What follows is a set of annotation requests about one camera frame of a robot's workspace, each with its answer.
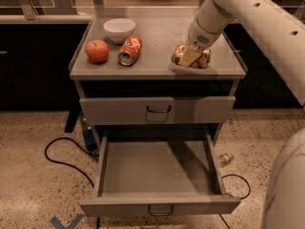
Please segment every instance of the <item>drawer handle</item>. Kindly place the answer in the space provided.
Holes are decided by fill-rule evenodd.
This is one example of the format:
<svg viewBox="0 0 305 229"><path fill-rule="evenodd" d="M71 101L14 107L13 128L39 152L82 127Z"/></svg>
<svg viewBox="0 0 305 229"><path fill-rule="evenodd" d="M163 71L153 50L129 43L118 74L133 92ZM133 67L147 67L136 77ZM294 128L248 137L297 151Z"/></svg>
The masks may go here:
<svg viewBox="0 0 305 229"><path fill-rule="evenodd" d="M168 107L167 110L158 110L158 111L151 110L151 109L150 109L150 106L147 106L147 107L146 107L147 112L150 112L150 113L168 113L171 109L172 109L172 106L171 106L171 105L169 105L169 107Z"/></svg>
<svg viewBox="0 0 305 229"><path fill-rule="evenodd" d="M171 216L173 214L173 205L171 205L171 211L168 212L168 213L153 213L151 205L149 205L149 214L152 217L167 217L167 216Z"/></svg>

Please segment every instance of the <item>soda can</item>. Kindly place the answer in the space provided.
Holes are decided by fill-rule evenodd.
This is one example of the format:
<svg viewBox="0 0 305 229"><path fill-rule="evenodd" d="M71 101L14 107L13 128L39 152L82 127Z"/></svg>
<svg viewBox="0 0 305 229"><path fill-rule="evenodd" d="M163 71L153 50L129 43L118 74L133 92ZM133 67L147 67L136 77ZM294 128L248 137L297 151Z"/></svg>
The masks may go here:
<svg viewBox="0 0 305 229"><path fill-rule="evenodd" d="M132 65L140 55L142 40L137 35L130 35L119 50L118 61L124 66Z"/></svg>

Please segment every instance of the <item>floor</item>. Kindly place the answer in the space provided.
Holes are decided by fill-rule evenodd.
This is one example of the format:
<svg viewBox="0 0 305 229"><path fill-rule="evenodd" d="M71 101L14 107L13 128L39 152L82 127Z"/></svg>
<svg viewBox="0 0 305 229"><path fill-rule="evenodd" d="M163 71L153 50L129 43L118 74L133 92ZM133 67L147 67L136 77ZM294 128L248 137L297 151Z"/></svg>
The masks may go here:
<svg viewBox="0 0 305 229"><path fill-rule="evenodd" d="M67 112L0 113L0 228L54 228L51 219L68 227L78 214L78 202L90 198L92 188L70 167L46 160L46 146L66 136L84 146L80 123L65 134ZM222 176L245 177L252 192L232 214L224 215L231 228L260 226L270 171L276 154L287 139L305 127L302 109L233 110L215 145L217 155L233 154L234 160L221 168ZM97 163L67 141L55 142L50 157L77 165L94 179ZM243 197L246 185L236 177L224 179L228 193ZM96 218L83 218L76 228L95 228ZM227 228L218 215L164 218L102 218L100 228Z"/></svg>

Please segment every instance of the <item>black cable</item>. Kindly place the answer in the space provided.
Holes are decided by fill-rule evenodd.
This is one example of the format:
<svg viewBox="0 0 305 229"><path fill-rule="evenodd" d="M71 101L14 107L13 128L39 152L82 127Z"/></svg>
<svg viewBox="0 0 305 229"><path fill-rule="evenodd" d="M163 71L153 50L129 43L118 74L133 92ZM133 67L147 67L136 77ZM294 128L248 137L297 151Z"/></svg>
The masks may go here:
<svg viewBox="0 0 305 229"><path fill-rule="evenodd" d="M244 197L241 197L240 198L241 200L247 198L250 195L250 193L251 193L251 186L250 186L250 184L249 184L249 182L248 182L248 180L246 178L244 178L244 177L242 177L240 175L236 175L236 174L228 174L226 176L223 176L222 178L225 178L225 177L239 177L243 181L246 182L246 184L248 186L248 194L246 196L244 196ZM219 214L219 216L221 217L222 221L226 224L227 228L230 229L230 226L228 225L227 221L222 217L222 215Z"/></svg>
<svg viewBox="0 0 305 229"><path fill-rule="evenodd" d="M45 149L45 157L48 161L52 162L52 163L56 163L56 164L62 164L62 165L66 165L66 166L69 166L73 169L75 169L76 171L80 172L90 183L91 187L94 187L94 183L93 181L89 178L89 176L84 172L82 171L81 169L79 169L78 167L74 166L74 165L71 165L69 163L66 163L66 162L62 162L62 161L58 161L58 160L55 160L55 159L51 159L49 156L48 156L48 149L50 148L50 146L58 141L58 140L68 140L68 141L71 141L73 142L82 152L84 152L86 155L92 157L94 160L97 161L97 156L98 155L94 155L92 154L91 152L87 152L86 150L84 150L75 140L73 140L72 138L69 138L69 137L59 137L53 141L51 141L47 146L46 146L46 149ZM99 228L99 224L100 224L100 218L97 218L97 222L96 222L96 229Z"/></svg>

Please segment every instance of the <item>apple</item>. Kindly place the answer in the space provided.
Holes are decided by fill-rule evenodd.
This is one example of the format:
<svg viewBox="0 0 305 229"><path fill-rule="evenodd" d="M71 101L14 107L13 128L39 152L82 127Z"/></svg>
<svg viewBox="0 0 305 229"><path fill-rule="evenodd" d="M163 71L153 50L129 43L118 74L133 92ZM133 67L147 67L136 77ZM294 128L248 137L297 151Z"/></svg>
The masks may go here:
<svg viewBox="0 0 305 229"><path fill-rule="evenodd" d="M108 60L109 48L102 40L92 40L86 46L86 54L94 64L101 64Z"/></svg>

